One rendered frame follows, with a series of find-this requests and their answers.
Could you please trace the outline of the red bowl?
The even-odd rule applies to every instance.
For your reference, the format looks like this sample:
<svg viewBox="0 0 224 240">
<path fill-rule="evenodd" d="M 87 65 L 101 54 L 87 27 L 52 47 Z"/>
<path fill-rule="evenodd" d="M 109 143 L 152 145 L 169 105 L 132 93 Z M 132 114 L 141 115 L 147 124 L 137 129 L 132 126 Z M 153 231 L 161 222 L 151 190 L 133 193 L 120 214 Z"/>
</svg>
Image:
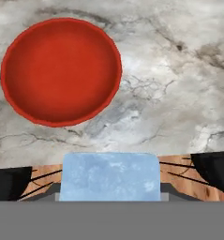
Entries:
<svg viewBox="0 0 224 240">
<path fill-rule="evenodd" d="M 60 128 L 101 113 L 121 77 L 121 54 L 101 28 L 55 18 L 30 26 L 13 40 L 3 57 L 0 83 L 17 114 Z"/>
</svg>

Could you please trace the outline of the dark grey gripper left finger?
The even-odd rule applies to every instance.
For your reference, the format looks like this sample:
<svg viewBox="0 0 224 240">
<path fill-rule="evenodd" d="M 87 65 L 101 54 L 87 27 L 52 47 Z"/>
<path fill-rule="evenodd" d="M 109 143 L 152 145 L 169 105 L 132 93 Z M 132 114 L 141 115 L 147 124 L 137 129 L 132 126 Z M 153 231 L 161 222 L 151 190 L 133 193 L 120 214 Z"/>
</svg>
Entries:
<svg viewBox="0 0 224 240">
<path fill-rule="evenodd" d="M 58 202 L 60 196 L 61 185 L 56 183 L 53 184 L 46 192 L 36 195 L 32 198 L 33 201 L 48 201 Z"/>
</svg>

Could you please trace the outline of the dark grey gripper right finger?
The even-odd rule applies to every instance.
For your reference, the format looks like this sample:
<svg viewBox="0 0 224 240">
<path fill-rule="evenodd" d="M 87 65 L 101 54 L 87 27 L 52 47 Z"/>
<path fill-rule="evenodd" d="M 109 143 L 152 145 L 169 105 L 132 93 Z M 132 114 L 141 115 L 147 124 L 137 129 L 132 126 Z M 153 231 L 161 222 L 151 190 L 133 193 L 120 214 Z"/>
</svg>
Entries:
<svg viewBox="0 0 224 240">
<path fill-rule="evenodd" d="M 160 197 L 163 202 L 198 201 L 194 197 L 177 191 L 170 183 L 161 183 L 160 191 Z"/>
</svg>

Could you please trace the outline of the pale blue ice cube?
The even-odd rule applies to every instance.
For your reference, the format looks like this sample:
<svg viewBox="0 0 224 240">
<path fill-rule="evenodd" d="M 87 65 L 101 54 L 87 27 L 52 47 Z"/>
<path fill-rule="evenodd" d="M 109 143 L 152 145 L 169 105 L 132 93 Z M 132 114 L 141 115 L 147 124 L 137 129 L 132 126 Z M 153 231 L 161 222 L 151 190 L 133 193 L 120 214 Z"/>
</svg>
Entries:
<svg viewBox="0 0 224 240">
<path fill-rule="evenodd" d="M 63 202 L 156 202 L 158 158 L 145 153 L 74 153 L 63 160 Z"/>
</svg>

